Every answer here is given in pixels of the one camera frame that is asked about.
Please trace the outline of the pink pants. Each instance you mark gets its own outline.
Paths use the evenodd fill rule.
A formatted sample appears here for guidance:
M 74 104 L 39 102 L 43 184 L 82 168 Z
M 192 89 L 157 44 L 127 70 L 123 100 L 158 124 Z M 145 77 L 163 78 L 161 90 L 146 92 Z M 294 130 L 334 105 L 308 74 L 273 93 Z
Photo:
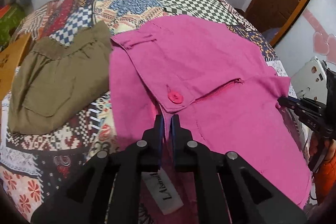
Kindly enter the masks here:
M 139 214 L 152 223 L 199 223 L 193 173 L 176 172 L 170 122 L 220 154 L 235 151 L 302 211 L 311 174 L 284 125 L 277 100 L 288 77 L 268 66 L 257 45 L 225 24 L 163 16 L 112 37 L 110 101 L 120 152 L 162 115 L 161 167 L 143 172 Z

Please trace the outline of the patchwork patterned bedspread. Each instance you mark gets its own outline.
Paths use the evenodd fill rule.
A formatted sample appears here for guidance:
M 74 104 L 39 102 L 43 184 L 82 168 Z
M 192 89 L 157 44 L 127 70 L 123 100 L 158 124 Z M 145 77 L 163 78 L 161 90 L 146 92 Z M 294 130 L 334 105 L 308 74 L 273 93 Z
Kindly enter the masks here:
M 31 34 L 34 40 L 49 37 L 68 46 L 81 28 L 100 20 L 117 34 L 160 16 L 180 14 L 226 24 L 259 46 L 267 65 L 279 76 L 286 76 L 264 36 L 226 0 L 50 1 L 23 19 L 16 34 Z M 110 94 L 103 94 L 61 128 L 45 135 L 10 134 L 9 101 L 10 96 L 5 96 L 2 102 L 1 189 L 19 219 L 28 223 L 45 199 L 82 169 L 92 155 L 101 150 L 116 151 Z

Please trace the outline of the olive green pants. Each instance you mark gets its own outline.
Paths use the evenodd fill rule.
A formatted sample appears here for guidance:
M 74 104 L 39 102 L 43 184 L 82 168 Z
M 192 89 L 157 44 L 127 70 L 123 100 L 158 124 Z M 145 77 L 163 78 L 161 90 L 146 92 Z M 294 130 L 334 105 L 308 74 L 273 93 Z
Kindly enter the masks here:
M 48 134 L 109 89 L 108 26 L 81 29 L 70 46 L 41 38 L 14 78 L 8 116 L 12 134 Z

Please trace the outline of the green storage bag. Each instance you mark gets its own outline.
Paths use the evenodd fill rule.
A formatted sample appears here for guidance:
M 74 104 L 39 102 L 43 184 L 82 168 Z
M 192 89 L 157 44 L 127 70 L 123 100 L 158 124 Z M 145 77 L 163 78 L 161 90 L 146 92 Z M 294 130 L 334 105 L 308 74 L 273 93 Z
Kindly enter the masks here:
M 20 22 L 25 17 L 24 10 L 15 4 L 6 5 L 1 8 L 0 19 L 0 45 L 3 51 L 9 44 L 9 41 L 14 34 Z

